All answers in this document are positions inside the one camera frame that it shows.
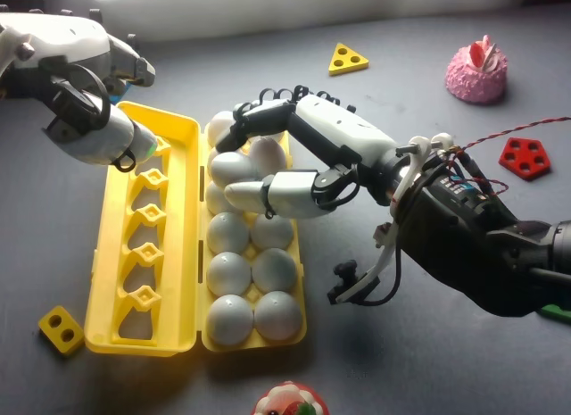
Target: white wall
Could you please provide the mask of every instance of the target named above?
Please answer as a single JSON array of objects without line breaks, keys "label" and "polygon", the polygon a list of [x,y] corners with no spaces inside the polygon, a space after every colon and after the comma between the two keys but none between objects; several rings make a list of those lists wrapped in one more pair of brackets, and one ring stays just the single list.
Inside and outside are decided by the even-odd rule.
[{"label": "white wall", "polygon": [[381,18],[473,12],[522,0],[46,0],[47,10],[100,8],[108,31],[173,40],[297,29]]}]

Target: pink cupcake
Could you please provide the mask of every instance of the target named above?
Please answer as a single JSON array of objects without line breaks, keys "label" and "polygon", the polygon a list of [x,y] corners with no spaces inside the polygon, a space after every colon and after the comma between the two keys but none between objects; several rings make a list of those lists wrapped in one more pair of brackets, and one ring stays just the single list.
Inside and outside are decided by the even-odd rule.
[{"label": "pink cupcake", "polygon": [[508,59],[488,36],[461,47],[446,71],[446,88],[469,103],[495,103],[508,83]]}]

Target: yellow egg carton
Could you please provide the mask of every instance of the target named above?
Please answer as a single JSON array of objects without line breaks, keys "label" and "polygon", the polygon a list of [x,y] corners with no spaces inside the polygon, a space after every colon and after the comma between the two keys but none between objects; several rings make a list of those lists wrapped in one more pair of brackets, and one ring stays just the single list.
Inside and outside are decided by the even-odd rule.
[{"label": "yellow egg carton", "polygon": [[[84,327],[87,347],[96,353],[169,357],[192,348],[199,331],[204,346],[214,352],[302,340],[307,325],[303,266],[294,222],[294,240],[287,251],[296,262],[298,278],[290,293],[302,309],[302,329],[280,342],[268,341],[256,330],[232,347],[211,341],[205,321],[217,297],[206,286],[213,253],[205,242],[212,214],[204,201],[204,189],[211,181],[205,172],[211,147],[191,118],[131,102],[119,103],[119,107],[158,136],[154,156],[159,158],[161,170],[126,174],[109,167]],[[288,138],[283,137],[280,144],[291,166]],[[158,193],[160,205],[149,203],[133,210],[144,191]],[[246,213],[244,218],[251,225],[255,214]],[[146,241],[131,247],[141,227],[156,233],[157,244]],[[252,244],[243,253],[249,261],[256,255]],[[152,283],[126,289],[128,280],[142,270],[150,271]],[[251,284],[243,297],[253,308],[261,292]],[[134,318],[141,320],[134,323],[136,326],[148,325],[144,336],[124,331],[123,326]]]}]

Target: gray tabletop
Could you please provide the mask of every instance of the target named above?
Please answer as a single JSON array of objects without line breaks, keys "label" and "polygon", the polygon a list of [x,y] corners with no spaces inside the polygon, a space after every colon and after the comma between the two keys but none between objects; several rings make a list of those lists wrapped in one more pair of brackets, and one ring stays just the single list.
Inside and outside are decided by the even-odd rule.
[{"label": "gray tabletop", "polygon": [[[443,87],[446,65],[486,33],[509,58],[509,91],[501,105],[463,104]],[[127,99],[205,124],[265,87],[303,84],[354,104],[403,143],[446,131],[465,144],[571,113],[570,38],[571,7],[564,5],[147,45],[156,83],[131,89]],[[329,78],[337,42],[369,58],[370,68]],[[62,360],[38,336],[37,321],[62,304],[83,323],[105,169],[52,145],[39,131],[50,119],[39,103],[0,103],[0,413],[246,414],[267,388],[287,379],[316,388],[334,414],[569,413],[569,326],[537,314],[494,317],[407,257],[391,303],[329,305],[331,269],[349,258],[364,268],[378,256],[371,237],[388,210],[366,192],[333,214],[299,222],[309,324],[301,344],[222,355],[197,344],[168,359],[83,349]],[[522,136],[543,142],[550,175],[525,183],[504,170],[497,160],[505,139],[472,154],[489,177],[510,184],[502,198],[516,215],[568,219],[571,125]],[[296,167],[323,169],[295,141],[292,154]]]}]

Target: robotic hand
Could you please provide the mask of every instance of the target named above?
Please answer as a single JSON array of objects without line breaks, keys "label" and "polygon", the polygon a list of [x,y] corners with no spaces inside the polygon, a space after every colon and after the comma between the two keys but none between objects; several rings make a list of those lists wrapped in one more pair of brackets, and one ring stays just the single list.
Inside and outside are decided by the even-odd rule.
[{"label": "robotic hand", "polygon": [[[571,221],[549,225],[516,219],[448,134],[413,137],[399,147],[356,116],[354,107],[345,110],[325,92],[313,95],[297,87],[291,99],[281,99],[283,91],[263,100],[264,90],[259,102],[239,104],[236,123],[219,139],[217,150],[234,151],[249,137],[287,130],[329,170],[280,171],[262,182],[228,185],[225,196],[237,208],[268,217],[310,218],[350,202],[365,187],[378,204],[390,207],[393,223],[375,234],[377,247],[383,246],[379,260],[360,276],[354,261],[338,265],[335,274],[343,283],[329,293],[331,303],[388,302],[400,283],[402,249],[434,278],[490,313],[523,316],[550,303],[571,308]],[[450,162],[451,153],[478,187]],[[351,193],[339,198],[350,185]],[[393,253],[393,290],[380,301],[366,300]]]},{"label": "robotic hand", "polygon": [[65,15],[0,12],[0,96],[43,102],[56,115],[44,132],[65,153],[133,170],[157,140],[109,94],[122,94],[127,82],[150,87],[154,68],[105,32],[98,11],[90,12],[96,21]]}]

